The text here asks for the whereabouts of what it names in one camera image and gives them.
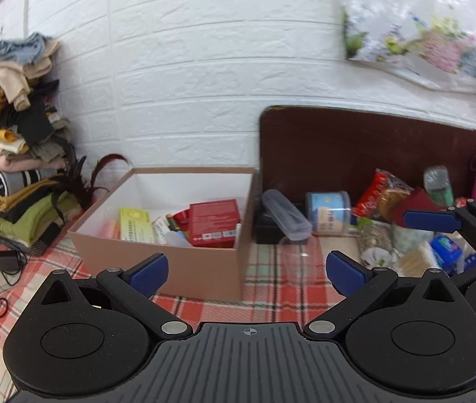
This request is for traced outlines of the blue cube box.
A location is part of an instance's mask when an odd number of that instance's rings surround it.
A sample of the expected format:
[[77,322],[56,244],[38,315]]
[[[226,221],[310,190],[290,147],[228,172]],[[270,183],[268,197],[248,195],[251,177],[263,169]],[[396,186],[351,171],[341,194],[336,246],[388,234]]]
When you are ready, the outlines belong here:
[[448,275],[456,272],[458,261],[463,256],[462,249],[448,236],[435,236],[430,241],[438,266]]

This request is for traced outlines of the dark red card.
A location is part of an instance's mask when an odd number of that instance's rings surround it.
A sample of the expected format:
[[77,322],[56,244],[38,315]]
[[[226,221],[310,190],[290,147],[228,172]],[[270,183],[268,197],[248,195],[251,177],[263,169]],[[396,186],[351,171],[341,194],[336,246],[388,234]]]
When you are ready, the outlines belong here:
[[422,187],[416,187],[409,196],[395,205],[391,212],[391,222],[400,227],[405,227],[403,217],[409,210],[438,211],[439,206],[432,201],[429,194]]

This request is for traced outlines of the cotton swab bag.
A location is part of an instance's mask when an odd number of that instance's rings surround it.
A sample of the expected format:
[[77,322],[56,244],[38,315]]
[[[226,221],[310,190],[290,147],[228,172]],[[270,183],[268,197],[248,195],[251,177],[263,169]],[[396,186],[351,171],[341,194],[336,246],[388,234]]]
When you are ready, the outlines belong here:
[[429,242],[422,242],[408,251],[396,265],[401,277],[421,277],[431,268],[439,268],[434,251]]

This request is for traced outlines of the yellow green medicine box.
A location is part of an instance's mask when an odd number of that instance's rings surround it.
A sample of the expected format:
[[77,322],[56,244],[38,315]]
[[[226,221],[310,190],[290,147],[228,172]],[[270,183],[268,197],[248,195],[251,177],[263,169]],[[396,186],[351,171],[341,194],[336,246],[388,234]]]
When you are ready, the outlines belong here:
[[119,223],[121,240],[145,244],[155,242],[151,216],[147,210],[120,208]]

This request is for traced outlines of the red snack packet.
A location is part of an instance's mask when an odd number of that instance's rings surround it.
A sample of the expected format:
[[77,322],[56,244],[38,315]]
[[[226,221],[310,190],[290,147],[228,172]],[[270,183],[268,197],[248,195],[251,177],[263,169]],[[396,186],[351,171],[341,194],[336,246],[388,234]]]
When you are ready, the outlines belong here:
[[369,187],[354,205],[353,215],[390,222],[395,207],[412,192],[413,188],[403,180],[377,169]]

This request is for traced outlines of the blue label round tin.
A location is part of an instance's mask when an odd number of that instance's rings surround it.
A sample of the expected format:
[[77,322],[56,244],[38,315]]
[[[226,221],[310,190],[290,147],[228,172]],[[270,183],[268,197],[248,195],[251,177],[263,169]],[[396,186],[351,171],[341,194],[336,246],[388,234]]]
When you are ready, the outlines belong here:
[[344,236],[347,233],[352,211],[346,191],[308,193],[306,209],[316,236]]

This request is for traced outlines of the clear plastic case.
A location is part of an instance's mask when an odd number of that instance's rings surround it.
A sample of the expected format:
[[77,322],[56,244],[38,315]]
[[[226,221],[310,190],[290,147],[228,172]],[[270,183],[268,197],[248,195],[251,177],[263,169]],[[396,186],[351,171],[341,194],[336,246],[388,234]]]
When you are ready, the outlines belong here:
[[266,190],[262,203],[274,223],[293,242],[304,241],[312,236],[313,226],[298,208],[277,189]]

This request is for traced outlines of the cardboard storage box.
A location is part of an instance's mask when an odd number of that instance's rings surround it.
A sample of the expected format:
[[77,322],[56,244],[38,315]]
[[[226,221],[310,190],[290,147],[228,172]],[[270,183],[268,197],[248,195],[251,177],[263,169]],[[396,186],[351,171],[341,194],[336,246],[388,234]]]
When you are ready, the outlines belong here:
[[91,275],[129,269],[170,296],[239,301],[252,245],[252,168],[134,168],[69,230]]

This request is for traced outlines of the red rectangular box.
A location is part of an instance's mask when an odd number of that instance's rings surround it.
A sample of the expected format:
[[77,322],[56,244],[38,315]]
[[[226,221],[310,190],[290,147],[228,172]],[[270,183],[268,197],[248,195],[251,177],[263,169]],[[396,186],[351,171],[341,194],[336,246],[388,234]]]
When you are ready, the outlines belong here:
[[196,248],[232,249],[241,221],[235,199],[190,205],[189,240]]

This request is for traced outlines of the black power adapter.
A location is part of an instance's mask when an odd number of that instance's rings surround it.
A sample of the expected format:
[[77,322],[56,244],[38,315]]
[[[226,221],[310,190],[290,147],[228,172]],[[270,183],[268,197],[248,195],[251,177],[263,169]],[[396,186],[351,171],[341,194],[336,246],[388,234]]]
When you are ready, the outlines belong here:
[[15,275],[21,270],[21,260],[15,250],[0,251],[0,271],[8,275]]

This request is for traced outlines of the stack of folded clothes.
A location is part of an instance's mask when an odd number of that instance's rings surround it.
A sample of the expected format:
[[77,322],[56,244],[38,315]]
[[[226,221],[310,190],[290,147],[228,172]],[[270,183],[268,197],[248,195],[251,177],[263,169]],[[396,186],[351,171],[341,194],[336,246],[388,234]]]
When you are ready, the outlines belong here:
[[80,178],[69,120],[50,76],[59,40],[0,40],[0,243],[39,256],[79,213]]

